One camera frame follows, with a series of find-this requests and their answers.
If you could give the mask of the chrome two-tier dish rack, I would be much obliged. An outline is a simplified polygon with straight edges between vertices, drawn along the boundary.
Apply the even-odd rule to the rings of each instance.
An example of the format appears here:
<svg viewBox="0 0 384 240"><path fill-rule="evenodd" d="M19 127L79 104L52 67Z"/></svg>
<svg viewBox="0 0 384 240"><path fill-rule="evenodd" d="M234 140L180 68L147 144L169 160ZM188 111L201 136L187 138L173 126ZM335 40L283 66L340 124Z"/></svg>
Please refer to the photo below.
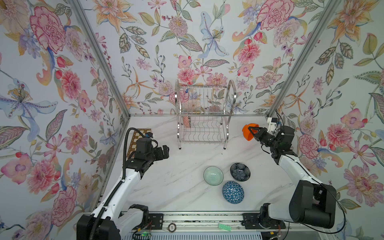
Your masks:
<svg viewBox="0 0 384 240"><path fill-rule="evenodd" d="M234 81L226 86L187 86L176 82L174 97L179 149L182 144L222 144L227 149L237 100ZM184 116L191 118L190 129L183 125Z"/></svg>

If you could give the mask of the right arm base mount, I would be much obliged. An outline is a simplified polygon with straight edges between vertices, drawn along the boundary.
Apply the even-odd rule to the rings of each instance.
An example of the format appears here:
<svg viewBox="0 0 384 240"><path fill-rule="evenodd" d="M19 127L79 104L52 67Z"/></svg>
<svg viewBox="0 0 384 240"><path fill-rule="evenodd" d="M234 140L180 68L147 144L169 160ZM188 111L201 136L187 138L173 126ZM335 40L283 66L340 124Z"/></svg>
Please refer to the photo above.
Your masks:
<svg viewBox="0 0 384 240"><path fill-rule="evenodd" d="M246 230L281 230L286 229L286 225L281 220L272 219L269 216L269 203L265 203L261 206L260 210L256 213L243 213L243 220L241 225Z"/></svg>

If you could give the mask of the orange plastic bowl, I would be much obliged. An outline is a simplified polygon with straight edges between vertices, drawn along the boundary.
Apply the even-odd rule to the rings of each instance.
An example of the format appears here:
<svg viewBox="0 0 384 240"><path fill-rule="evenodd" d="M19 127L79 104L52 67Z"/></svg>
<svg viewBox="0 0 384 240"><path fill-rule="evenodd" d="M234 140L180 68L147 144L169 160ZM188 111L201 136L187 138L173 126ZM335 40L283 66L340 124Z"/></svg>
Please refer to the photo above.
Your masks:
<svg viewBox="0 0 384 240"><path fill-rule="evenodd" d="M260 126L258 124L248 124L243 127L242 132L243 132L244 138L247 141L251 141L252 139L254 139L254 137L250 134L248 127L260 127Z"/></svg>

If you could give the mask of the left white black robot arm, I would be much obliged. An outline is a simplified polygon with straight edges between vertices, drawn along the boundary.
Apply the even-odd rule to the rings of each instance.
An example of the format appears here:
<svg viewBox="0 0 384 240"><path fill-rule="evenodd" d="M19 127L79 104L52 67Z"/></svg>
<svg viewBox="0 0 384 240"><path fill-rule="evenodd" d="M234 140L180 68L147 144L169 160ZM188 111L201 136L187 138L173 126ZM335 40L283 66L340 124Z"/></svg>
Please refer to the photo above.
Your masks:
<svg viewBox="0 0 384 240"><path fill-rule="evenodd" d="M156 161L169 158L169 147L159 146L153 133L142 133L129 128L127 134L134 131L140 135L136 149L123 156L121 176L114 188L89 215L81 216L76 225L78 240L121 240L130 232L138 232L150 224L147 206L134 204L124 214L123 207L130 193L143 178L145 172Z"/></svg>

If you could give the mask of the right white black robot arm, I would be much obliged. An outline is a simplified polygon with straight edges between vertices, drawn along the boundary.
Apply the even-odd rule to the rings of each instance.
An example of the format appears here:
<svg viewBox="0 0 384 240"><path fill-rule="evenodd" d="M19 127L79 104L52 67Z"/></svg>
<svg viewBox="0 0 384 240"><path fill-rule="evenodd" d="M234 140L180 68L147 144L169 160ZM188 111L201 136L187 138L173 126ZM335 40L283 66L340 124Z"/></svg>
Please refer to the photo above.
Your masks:
<svg viewBox="0 0 384 240"><path fill-rule="evenodd" d="M257 124L243 127L244 137L254 138L270 149L270 156L289 176L296 189L290 199L275 204L265 203L260 208L258 223L264 229L282 222L331 229L336 216L336 190L323 184L300 162L291 150L295 131L282 126L273 134L271 130Z"/></svg>

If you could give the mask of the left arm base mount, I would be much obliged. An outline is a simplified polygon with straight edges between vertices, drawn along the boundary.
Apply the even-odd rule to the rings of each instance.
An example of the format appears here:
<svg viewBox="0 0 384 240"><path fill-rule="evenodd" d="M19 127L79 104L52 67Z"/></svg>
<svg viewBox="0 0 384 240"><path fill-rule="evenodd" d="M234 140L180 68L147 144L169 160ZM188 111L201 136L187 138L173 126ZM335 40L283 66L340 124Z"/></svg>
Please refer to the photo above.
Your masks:
<svg viewBox="0 0 384 240"><path fill-rule="evenodd" d="M163 228L164 214L150 213L149 208L144 205L134 204L126 212L119 216L119 227L122 230L161 230Z"/></svg>

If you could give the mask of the black white patterned bowl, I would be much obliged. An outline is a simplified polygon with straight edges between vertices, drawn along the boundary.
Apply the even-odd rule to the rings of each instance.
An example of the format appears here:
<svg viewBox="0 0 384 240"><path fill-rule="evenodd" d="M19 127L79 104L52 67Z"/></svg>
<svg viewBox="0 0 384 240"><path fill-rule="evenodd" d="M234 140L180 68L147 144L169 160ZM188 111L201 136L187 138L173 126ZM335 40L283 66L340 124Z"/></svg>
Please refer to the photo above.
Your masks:
<svg viewBox="0 0 384 240"><path fill-rule="evenodd" d="M191 118L184 116L183 117L183 125L186 129L190 129L191 128Z"/></svg>

